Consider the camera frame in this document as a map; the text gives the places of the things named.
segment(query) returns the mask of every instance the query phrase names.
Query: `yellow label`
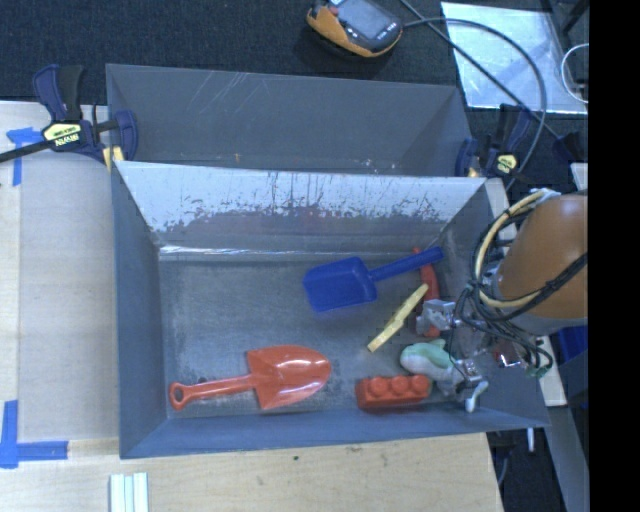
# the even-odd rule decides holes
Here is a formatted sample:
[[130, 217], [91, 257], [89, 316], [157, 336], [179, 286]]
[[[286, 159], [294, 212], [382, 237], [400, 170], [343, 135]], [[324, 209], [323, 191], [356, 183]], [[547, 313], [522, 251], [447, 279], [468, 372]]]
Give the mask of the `yellow label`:
[[78, 135], [82, 131], [82, 127], [79, 124], [52, 124], [47, 128], [42, 136], [46, 140], [56, 140], [61, 139], [60, 144], [56, 140], [56, 146], [62, 146], [69, 142], [74, 142], [80, 139], [80, 135]]
[[509, 174], [516, 168], [516, 165], [518, 165], [518, 161], [513, 155], [500, 155], [498, 157], [497, 167], [501, 172]]

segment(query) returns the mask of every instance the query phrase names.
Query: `clamp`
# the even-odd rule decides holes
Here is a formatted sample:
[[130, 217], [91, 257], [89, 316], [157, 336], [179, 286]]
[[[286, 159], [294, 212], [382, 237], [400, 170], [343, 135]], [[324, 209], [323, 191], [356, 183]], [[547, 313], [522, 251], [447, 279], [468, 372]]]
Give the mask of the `clamp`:
[[0, 163], [51, 149], [57, 153], [78, 153], [109, 165], [105, 156], [108, 149], [100, 142], [100, 133], [116, 129], [122, 157], [133, 159], [138, 148], [138, 129], [132, 111], [119, 110], [113, 119], [103, 123], [97, 123], [95, 112], [93, 124], [82, 118], [78, 85], [83, 71], [82, 66], [50, 64], [34, 75], [36, 98], [46, 107], [51, 123], [40, 132], [42, 140], [1, 153]]
[[524, 105], [500, 105], [496, 133], [487, 135], [482, 147], [478, 140], [467, 137], [455, 163], [455, 175], [466, 177], [514, 176], [528, 183], [518, 172], [516, 149], [531, 125], [533, 115]]

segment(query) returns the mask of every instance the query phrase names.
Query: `blue tape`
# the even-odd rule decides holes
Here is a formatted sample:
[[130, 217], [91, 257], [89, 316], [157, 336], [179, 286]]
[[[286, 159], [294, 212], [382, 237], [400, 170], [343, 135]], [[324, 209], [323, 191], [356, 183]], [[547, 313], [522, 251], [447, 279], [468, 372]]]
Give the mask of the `blue tape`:
[[[23, 144], [33, 144], [43, 140], [42, 134], [33, 128], [9, 130], [7, 137], [16, 145], [16, 149], [21, 148]], [[22, 183], [22, 158], [16, 158], [13, 162], [13, 186], [20, 185], [20, 183]]]
[[68, 445], [68, 441], [18, 443], [18, 401], [11, 400], [4, 403], [0, 468], [15, 469], [22, 461], [65, 460]]

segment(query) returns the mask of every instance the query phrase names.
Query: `yellow stick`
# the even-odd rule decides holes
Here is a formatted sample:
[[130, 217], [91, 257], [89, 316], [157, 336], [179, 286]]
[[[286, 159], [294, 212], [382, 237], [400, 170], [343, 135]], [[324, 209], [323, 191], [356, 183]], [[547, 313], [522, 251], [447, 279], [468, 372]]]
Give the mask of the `yellow stick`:
[[391, 336], [400, 330], [404, 325], [405, 319], [409, 316], [409, 313], [411, 313], [413, 308], [417, 306], [418, 302], [420, 302], [420, 299], [424, 297], [424, 294], [427, 293], [428, 289], [428, 284], [421, 284], [420, 287], [402, 303], [402, 306], [398, 308], [391, 319], [387, 322], [387, 325], [384, 326], [382, 332], [367, 345], [367, 348], [371, 352], [378, 350], [389, 340], [389, 338], [391, 338]]

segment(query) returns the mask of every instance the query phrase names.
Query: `blue scoop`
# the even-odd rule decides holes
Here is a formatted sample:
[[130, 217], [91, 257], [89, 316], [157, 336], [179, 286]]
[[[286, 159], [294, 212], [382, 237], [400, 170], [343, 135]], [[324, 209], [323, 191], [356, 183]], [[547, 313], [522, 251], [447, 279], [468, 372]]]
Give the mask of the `blue scoop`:
[[329, 311], [372, 302], [378, 298], [376, 281], [435, 263], [443, 257], [440, 247], [432, 247], [373, 270], [367, 269], [358, 257], [346, 258], [313, 267], [305, 274], [302, 284], [311, 307], [318, 312]]

